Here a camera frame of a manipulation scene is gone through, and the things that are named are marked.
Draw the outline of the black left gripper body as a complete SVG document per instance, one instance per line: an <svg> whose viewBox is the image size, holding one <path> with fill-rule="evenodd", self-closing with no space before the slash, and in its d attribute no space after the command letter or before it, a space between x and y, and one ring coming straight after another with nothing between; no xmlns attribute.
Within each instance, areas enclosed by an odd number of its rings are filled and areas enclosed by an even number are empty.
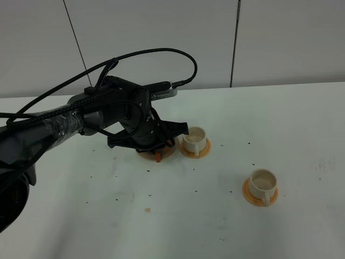
<svg viewBox="0 0 345 259"><path fill-rule="evenodd" d="M128 139L120 140L118 146L137 151L152 151L168 144L169 137L162 127L162 120L156 110L151 107L148 118L143 122L139 131Z"/></svg>

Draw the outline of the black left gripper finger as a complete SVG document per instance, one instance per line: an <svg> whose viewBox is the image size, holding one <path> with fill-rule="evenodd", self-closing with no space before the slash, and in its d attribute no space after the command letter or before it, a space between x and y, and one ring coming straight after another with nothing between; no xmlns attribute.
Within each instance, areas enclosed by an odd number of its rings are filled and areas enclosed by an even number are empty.
<svg viewBox="0 0 345 259"><path fill-rule="evenodd" d="M189 134L189 128L186 122L162 121L161 126L169 138L175 138L181 134Z"/></svg>
<svg viewBox="0 0 345 259"><path fill-rule="evenodd" d="M122 130L115 134L117 137L120 137L121 139L114 139L111 137L107 137L107 145L110 148L114 148L115 146L119 147L125 147L125 148L137 148L137 144L133 141L131 137L124 138L127 135L127 132L125 130Z"/></svg>

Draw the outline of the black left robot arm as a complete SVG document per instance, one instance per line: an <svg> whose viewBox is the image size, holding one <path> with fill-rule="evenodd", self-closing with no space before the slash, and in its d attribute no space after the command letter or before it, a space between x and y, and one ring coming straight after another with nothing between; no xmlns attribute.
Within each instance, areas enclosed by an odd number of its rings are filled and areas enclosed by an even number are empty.
<svg viewBox="0 0 345 259"><path fill-rule="evenodd" d="M174 95L175 87L164 81L141 86L106 76L99 88L88 87L65 106L27 114L22 121L1 128L1 230L23 211L30 187L36 184L35 164L50 149L70 137L101 133L109 147L132 148L155 154L174 147L188 134L185 122L162 120L151 102L161 92Z"/></svg>

